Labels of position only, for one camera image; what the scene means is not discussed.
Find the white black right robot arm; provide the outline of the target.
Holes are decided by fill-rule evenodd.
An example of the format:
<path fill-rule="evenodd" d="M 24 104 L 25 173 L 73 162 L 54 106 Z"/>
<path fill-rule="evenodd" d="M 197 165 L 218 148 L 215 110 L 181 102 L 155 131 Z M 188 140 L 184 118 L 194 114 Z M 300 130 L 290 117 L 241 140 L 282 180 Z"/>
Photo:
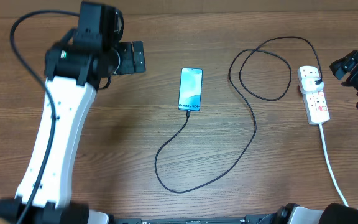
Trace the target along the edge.
<path fill-rule="evenodd" d="M 358 50 L 353 50 L 345 57 L 334 61 L 330 65 L 333 75 L 338 79 L 342 79 L 345 74 L 349 74 L 346 81 L 342 82 L 343 86 L 351 86 L 357 90 L 358 96 Z M 311 87 L 310 81 L 314 80 L 307 71 L 310 67 L 301 67 L 298 70 L 298 78 L 300 80 L 301 93 L 305 103 L 306 115 L 311 125 L 317 125 L 323 145 L 324 159 L 328 167 L 329 174 L 333 181 L 343 204 L 332 203 L 324 210 L 312 210 L 301 207 L 294 203 L 280 207 L 279 210 L 270 215 L 266 215 L 260 223 L 355 223 L 358 224 L 358 208 L 352 208 L 346 202 L 341 192 L 332 167 L 329 162 L 326 140 L 324 135 L 323 123 L 329 120 L 329 111 L 325 102 L 324 92 L 321 87 Z"/>

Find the Samsung Galaxy smartphone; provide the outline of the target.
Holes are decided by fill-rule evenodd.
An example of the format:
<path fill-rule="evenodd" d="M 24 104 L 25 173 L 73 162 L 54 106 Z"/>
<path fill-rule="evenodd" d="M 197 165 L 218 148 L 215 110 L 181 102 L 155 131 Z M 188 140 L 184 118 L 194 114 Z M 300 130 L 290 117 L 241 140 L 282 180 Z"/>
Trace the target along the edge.
<path fill-rule="evenodd" d="M 203 70 L 200 68 L 182 68 L 178 109 L 183 111 L 199 111 L 201 109 L 201 89 Z"/>

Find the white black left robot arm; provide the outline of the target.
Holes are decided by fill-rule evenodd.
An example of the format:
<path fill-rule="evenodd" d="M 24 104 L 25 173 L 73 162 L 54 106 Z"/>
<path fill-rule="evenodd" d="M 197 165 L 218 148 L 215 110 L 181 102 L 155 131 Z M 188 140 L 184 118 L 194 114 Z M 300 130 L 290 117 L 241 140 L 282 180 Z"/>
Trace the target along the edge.
<path fill-rule="evenodd" d="M 0 199 L 9 223 L 113 223 L 111 214 L 74 203 L 72 175 L 81 131 L 101 80 L 144 73 L 141 41 L 123 42 L 124 18 L 112 6 L 82 2 L 78 25 L 45 54 L 44 108 L 32 157 L 13 198 Z"/>

